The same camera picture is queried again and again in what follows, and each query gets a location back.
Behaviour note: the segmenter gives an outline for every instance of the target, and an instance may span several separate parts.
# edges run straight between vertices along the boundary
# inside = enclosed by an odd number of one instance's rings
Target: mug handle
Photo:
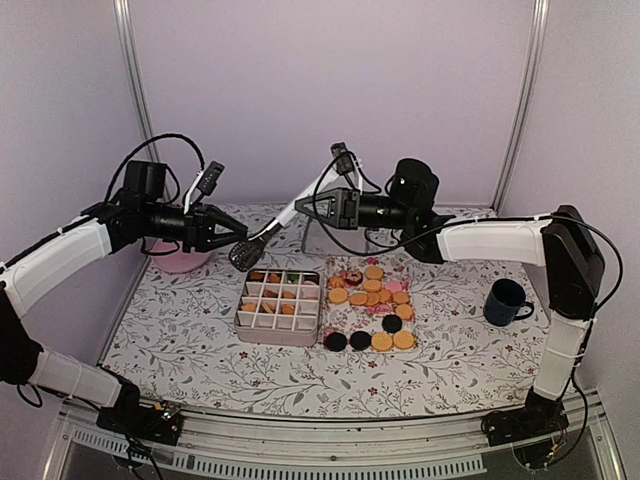
[[[531,302],[524,302],[523,307],[529,307],[529,312],[524,313],[522,315],[516,315],[514,320],[524,320],[525,318],[529,318],[531,315],[533,315],[533,312],[535,312],[535,307]]]

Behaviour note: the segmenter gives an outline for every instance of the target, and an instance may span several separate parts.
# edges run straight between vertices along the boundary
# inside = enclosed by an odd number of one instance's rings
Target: table
[[[274,205],[227,206],[251,230]],[[439,209],[458,217],[488,209]],[[301,253],[305,219],[270,244],[260,266],[324,270],[326,259]],[[133,296],[103,365],[143,395],[222,410],[269,415],[372,418],[455,414],[522,404],[544,349],[549,321],[517,263],[420,264],[404,252],[384,261],[412,262],[417,350],[401,355],[328,352],[240,342],[233,326],[244,274],[228,249],[188,274],[150,266]],[[492,283],[522,284],[535,314],[506,328],[482,316]]]

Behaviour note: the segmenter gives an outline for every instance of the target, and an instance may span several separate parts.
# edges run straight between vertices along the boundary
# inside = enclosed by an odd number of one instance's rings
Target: small tray
[[[396,304],[392,301],[387,304],[378,304],[374,307],[367,306],[353,306],[349,301],[346,303],[335,305],[329,301],[328,295],[331,291],[331,287],[329,286],[329,282],[333,277],[343,277],[346,271],[357,270],[363,274],[367,267],[372,265],[376,265],[380,267],[384,271],[384,277],[382,279],[383,288],[388,282],[397,282],[401,286],[401,291],[407,293],[411,297],[410,292],[410,282],[409,275],[407,272],[407,266],[403,264],[393,263],[397,261],[387,260],[387,259],[374,259],[374,258],[354,258],[354,257],[332,257],[327,260],[327,270],[326,270],[326,293],[324,298],[324,310],[325,310],[325,320],[323,326],[323,336],[326,337],[328,334],[332,332],[340,332],[344,334],[347,339],[359,330],[365,331],[370,335],[374,335],[378,332],[384,332],[382,328],[382,320],[384,317],[389,314],[395,313]],[[345,286],[347,292],[349,293],[349,298],[354,293],[363,292],[362,284],[358,286],[350,286],[347,284]],[[410,320],[402,322],[402,330],[407,331],[411,334],[414,330],[416,313],[415,307],[413,304],[413,298],[411,297],[411,301],[409,305],[414,309],[413,317]],[[415,338],[414,346],[410,349],[401,350],[395,346],[391,348],[391,350],[386,352],[378,352],[373,348],[369,347],[366,350],[355,351],[350,346],[347,346],[347,351],[352,353],[368,353],[368,354],[376,354],[376,355],[385,355],[385,354],[399,354],[399,353],[408,353],[412,352],[417,348],[418,339]]]
[[[251,270],[235,317],[248,343],[310,347],[318,339],[321,276],[302,270]],[[254,305],[255,311],[247,305]]]

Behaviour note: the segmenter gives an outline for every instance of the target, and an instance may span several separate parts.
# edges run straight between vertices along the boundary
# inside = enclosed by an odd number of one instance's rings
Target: lavender wall
[[[227,165],[216,199],[289,200],[344,140],[384,182],[404,156],[440,203],[489,204],[516,110],[530,0],[132,2],[156,131]],[[182,182],[196,164],[161,147]]]
[[[542,65],[503,212],[572,203],[622,251],[626,278],[600,314],[581,378],[598,387],[630,478],[640,472],[639,24],[638,2],[551,2]],[[605,290],[615,273],[608,255]]]
[[[0,259],[98,201],[140,141],[113,3],[0,2]],[[95,362],[133,272],[135,248],[51,292],[24,323],[34,338]],[[0,384],[0,478],[41,475],[60,402],[22,403]]]

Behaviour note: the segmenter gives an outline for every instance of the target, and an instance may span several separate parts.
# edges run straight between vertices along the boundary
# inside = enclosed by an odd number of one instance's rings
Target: metal frame
[[[129,77],[129,87],[131,88],[133,103],[136,107],[138,125],[142,137],[146,140],[153,137],[153,127],[151,126],[151,116],[149,115],[149,109],[147,108],[147,101],[144,95],[140,64],[138,62],[136,43],[133,37],[129,0],[114,0],[113,5],[116,13],[116,24],[118,26],[120,46],[122,47],[122,56]],[[149,159],[152,162],[160,162],[160,154],[155,144],[149,145],[147,151],[149,152]]]
[[[588,391],[587,400],[587,434],[594,440],[602,478],[624,480],[625,473],[597,392]],[[584,411],[582,399],[577,394],[567,395],[565,410],[569,430],[578,430]],[[382,480],[382,473],[392,471],[396,478],[402,478],[398,472],[406,472],[406,478],[420,478],[416,476],[420,469],[431,469],[423,478],[456,478],[484,469],[481,461],[484,453],[548,438],[490,447],[480,431],[486,412],[365,420],[274,417],[208,408],[188,408],[182,413],[185,423],[179,444],[176,447],[150,444],[154,456],[162,468],[211,478],[261,478],[264,472],[265,479],[270,475],[275,480],[274,472],[291,472],[290,480],[303,479],[306,474],[308,479],[335,480],[343,478],[336,475],[341,473],[352,480]],[[65,402],[57,420],[57,439],[44,480],[60,479],[72,442],[126,458],[123,437],[98,429],[95,419],[96,413],[85,405]],[[467,462],[473,463],[474,459],[472,471]],[[468,473],[462,465],[467,465]]]
[[[549,0],[535,0],[533,20],[531,22],[531,37],[529,38],[529,50],[527,53],[527,63],[522,79],[522,87],[520,89],[520,100],[518,102],[516,116],[513,120],[513,127],[511,129],[507,152],[502,165],[502,172],[500,173],[500,179],[498,180],[496,192],[491,204],[491,207],[498,213],[498,215],[501,213],[502,207],[504,207],[504,202],[509,190],[509,184],[511,183],[513,172],[515,170],[518,152],[520,151],[520,145],[522,144],[522,136],[526,126],[531,97],[533,95],[533,86],[535,84],[538,65],[542,56],[542,45],[544,43],[548,11]]]

